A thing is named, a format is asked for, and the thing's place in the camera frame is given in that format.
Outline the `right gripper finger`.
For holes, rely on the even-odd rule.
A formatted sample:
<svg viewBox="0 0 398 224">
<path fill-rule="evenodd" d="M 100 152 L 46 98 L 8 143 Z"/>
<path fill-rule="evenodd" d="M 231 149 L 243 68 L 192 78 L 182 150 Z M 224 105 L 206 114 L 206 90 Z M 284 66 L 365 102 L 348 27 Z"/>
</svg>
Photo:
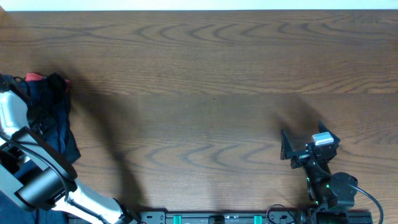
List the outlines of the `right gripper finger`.
<svg viewBox="0 0 398 224">
<path fill-rule="evenodd" d="M 288 139 L 286 132 L 282 129 L 280 131 L 280 138 L 281 138 L 281 151 L 280 151 L 280 159 L 287 160 L 291 159 L 294 155 L 292 145 Z"/>
<path fill-rule="evenodd" d="M 319 133 L 325 133 L 328 132 L 331 137 L 333 138 L 333 141 L 335 144 L 339 144 L 340 143 L 340 138 L 337 137 L 332 131 L 330 131 L 321 121 L 318 122 L 318 130 Z"/>
</svg>

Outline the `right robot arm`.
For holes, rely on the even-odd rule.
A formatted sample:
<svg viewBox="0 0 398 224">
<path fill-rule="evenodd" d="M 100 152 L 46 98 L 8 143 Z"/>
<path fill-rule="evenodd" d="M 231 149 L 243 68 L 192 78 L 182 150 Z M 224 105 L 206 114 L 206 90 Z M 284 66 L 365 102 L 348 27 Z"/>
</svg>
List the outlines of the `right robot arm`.
<svg viewBox="0 0 398 224">
<path fill-rule="evenodd" d="M 306 211 L 307 223 L 349 223 L 349 209 L 358 192 L 357 178 L 345 172 L 332 174 L 329 162 L 337 155 L 340 139 L 322 123 L 318 133 L 300 151 L 293 150 L 285 131 L 280 132 L 282 160 L 293 169 L 302 168 L 307 176 L 307 192 L 316 207 Z"/>
</svg>

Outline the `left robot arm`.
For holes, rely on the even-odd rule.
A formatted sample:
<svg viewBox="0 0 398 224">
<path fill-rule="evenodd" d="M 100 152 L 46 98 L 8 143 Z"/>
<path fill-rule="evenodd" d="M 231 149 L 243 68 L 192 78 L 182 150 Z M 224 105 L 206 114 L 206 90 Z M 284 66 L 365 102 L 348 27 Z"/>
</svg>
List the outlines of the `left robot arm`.
<svg viewBox="0 0 398 224">
<path fill-rule="evenodd" d="M 139 223 L 116 199 L 78 180 L 70 82 L 54 73 L 1 76 L 1 222 Z"/>
</svg>

